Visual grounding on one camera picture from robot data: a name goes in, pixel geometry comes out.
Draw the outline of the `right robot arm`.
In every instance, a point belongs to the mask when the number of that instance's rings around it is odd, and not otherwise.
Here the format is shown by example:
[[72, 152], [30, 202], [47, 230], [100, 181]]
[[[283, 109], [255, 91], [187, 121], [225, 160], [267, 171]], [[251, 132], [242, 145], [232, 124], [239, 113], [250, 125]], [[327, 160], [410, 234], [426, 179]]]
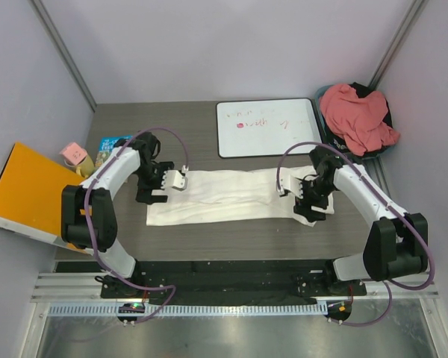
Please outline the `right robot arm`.
[[354, 204], [370, 232], [360, 254], [330, 260], [322, 276], [323, 288], [337, 295], [350, 280], [389, 280], [428, 271], [434, 262], [428, 247], [428, 222], [396, 205], [374, 184], [362, 165], [352, 163], [331, 148], [318, 146], [310, 153], [316, 177], [293, 178], [297, 188], [293, 211], [310, 222], [323, 221], [329, 196], [340, 191]]

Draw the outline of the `aluminium rail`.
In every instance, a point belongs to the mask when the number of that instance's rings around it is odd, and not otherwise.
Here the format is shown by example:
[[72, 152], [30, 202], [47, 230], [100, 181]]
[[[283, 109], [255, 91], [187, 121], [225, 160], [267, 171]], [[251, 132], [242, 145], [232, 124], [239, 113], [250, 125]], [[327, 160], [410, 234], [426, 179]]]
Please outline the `aluminium rail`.
[[[52, 301], [97, 301], [101, 298], [102, 285], [95, 281], [98, 273], [41, 273], [38, 274], [31, 294], [32, 302]], [[413, 274], [397, 278], [396, 281], [405, 286], [418, 286], [429, 278], [427, 273]], [[387, 290], [383, 283], [364, 281], [367, 296], [370, 298], [386, 298]], [[436, 283], [425, 289], [411, 291], [389, 283], [393, 298], [439, 298]]]

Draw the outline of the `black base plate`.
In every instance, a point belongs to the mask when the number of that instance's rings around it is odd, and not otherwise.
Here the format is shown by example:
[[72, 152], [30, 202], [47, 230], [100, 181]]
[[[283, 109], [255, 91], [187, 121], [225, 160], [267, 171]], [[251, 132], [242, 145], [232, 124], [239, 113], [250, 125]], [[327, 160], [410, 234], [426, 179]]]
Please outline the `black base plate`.
[[359, 280], [337, 281], [325, 260], [141, 261], [130, 277], [102, 282], [104, 298], [146, 294], [157, 304], [170, 292], [173, 304], [208, 306], [367, 294]]

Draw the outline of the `white whiteboard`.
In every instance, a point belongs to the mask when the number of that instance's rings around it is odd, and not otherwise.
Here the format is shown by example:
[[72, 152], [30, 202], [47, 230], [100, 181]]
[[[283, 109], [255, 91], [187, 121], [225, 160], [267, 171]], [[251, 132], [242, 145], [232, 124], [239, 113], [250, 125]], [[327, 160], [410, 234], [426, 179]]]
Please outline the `white whiteboard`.
[[300, 142], [321, 142], [309, 98], [225, 101], [216, 105], [221, 158], [280, 156]]

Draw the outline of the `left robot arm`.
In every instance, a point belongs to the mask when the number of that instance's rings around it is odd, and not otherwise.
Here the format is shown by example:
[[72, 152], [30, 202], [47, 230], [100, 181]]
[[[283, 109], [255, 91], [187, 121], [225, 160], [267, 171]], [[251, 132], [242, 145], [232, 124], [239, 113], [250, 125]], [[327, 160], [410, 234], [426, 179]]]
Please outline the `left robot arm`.
[[102, 268], [118, 281], [127, 297], [137, 297], [144, 287], [141, 268], [117, 239], [118, 224], [113, 199], [131, 175], [137, 176], [136, 201], [141, 204], [167, 202], [162, 189], [164, 175], [175, 168], [172, 162], [157, 162], [161, 142], [150, 132], [119, 139], [109, 157], [79, 185], [63, 188], [61, 238], [92, 254]]

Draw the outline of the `blue treehouse book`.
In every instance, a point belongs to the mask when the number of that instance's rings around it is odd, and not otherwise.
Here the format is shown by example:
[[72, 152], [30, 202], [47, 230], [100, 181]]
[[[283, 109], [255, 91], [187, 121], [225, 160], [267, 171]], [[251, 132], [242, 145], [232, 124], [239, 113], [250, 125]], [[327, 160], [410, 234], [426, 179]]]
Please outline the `blue treehouse book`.
[[95, 170], [97, 170], [111, 155], [114, 145], [121, 139], [128, 140], [132, 135], [103, 137], [99, 143], [98, 153], [95, 160]]

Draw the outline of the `white t-shirt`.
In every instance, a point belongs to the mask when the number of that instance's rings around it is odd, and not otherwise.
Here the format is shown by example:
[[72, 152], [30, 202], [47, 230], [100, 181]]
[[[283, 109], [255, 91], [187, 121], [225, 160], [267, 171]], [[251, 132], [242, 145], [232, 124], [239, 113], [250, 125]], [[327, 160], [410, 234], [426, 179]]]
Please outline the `white t-shirt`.
[[309, 227], [316, 224], [293, 212], [292, 196], [279, 196], [275, 168], [248, 172], [191, 171], [187, 177], [185, 190], [166, 189], [166, 203], [148, 206], [148, 226], [252, 219], [294, 219]]

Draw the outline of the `yellow mug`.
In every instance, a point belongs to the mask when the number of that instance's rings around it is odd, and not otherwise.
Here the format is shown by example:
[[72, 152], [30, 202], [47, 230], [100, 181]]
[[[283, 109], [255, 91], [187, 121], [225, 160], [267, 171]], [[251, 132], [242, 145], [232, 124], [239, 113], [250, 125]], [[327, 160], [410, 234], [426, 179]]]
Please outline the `yellow mug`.
[[77, 165], [73, 165], [66, 158], [64, 158], [63, 160], [66, 166], [73, 170], [77, 175], [80, 175], [85, 179], [88, 179], [88, 177], [91, 176], [95, 171], [94, 162], [89, 155], [86, 155], [83, 160]]

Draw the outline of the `orange book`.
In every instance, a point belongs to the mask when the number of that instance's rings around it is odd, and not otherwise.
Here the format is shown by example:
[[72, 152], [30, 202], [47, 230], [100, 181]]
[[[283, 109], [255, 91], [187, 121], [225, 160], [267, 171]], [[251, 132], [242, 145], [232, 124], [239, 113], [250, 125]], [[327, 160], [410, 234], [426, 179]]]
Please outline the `orange book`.
[[61, 239], [61, 195], [84, 179], [16, 142], [0, 174], [0, 228], [82, 252]]

